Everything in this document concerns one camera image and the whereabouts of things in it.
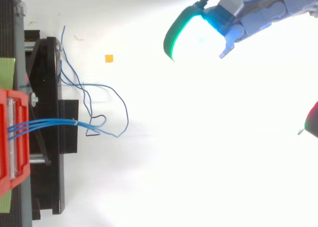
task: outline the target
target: green light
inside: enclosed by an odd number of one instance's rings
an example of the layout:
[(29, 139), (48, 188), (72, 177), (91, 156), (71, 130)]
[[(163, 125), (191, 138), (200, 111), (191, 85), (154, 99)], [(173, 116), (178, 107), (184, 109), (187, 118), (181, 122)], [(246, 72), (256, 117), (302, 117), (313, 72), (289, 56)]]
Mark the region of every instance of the green light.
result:
[(172, 44), (170, 57), (175, 62), (208, 62), (218, 59), (225, 38), (201, 15), (188, 20)]

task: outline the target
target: orange piece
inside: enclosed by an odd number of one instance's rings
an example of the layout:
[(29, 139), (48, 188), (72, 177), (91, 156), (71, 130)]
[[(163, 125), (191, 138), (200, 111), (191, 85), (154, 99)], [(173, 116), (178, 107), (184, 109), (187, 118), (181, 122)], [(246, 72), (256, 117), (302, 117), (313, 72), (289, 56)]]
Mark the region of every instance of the orange piece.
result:
[(114, 56), (113, 55), (105, 55), (105, 61), (106, 63), (111, 63), (114, 61)]

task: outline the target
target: red bracket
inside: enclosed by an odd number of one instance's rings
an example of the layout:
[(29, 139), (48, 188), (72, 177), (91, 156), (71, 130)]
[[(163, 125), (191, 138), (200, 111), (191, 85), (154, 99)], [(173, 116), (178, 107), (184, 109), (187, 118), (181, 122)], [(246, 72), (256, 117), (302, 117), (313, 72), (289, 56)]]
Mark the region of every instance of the red bracket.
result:
[(0, 196), (22, 183), (30, 175), (29, 135), (16, 138), (16, 174), (11, 180), (8, 144), (8, 99), (14, 99), (15, 124), (29, 121), (28, 95), (15, 90), (0, 89)]

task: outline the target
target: bolt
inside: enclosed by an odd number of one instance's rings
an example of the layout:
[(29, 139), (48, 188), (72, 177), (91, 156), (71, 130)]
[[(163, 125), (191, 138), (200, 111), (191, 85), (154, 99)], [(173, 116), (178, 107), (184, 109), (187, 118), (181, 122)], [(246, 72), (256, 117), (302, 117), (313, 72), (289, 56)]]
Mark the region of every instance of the bolt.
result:
[(302, 134), (304, 130), (305, 130), (305, 129), (299, 130), (298, 135)]
[(32, 93), (30, 95), (30, 103), (31, 103), (32, 107), (35, 107), (37, 102), (39, 102), (39, 98), (36, 97), (35, 93)]
[(17, 5), (14, 8), (15, 14), (20, 17), (26, 16), (26, 5), (24, 2), (18, 2)]
[(62, 46), (62, 44), (61, 43), (57, 43), (56, 44), (56, 50), (58, 51), (58, 52), (61, 52), (62, 50), (63, 50), (63, 46)]

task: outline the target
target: white background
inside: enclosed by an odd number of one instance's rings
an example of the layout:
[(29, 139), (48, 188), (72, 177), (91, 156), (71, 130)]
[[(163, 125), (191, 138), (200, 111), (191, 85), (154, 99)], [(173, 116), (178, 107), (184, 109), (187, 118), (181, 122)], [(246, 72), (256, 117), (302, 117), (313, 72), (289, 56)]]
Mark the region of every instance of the white background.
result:
[[(66, 25), (82, 82), (115, 88), (131, 121), (119, 139), (79, 129), (78, 154), (65, 156), (66, 209), (42, 211), (35, 227), (318, 226), (318, 139), (297, 136), (318, 101), (317, 19), (273, 24), (220, 62), (184, 67), (162, 43), (197, 0), (23, 1), (25, 29), (60, 38)], [(89, 91), (105, 130), (119, 133), (120, 101)], [(63, 87), (63, 97), (82, 94)], [(79, 119), (89, 121), (83, 106)]]

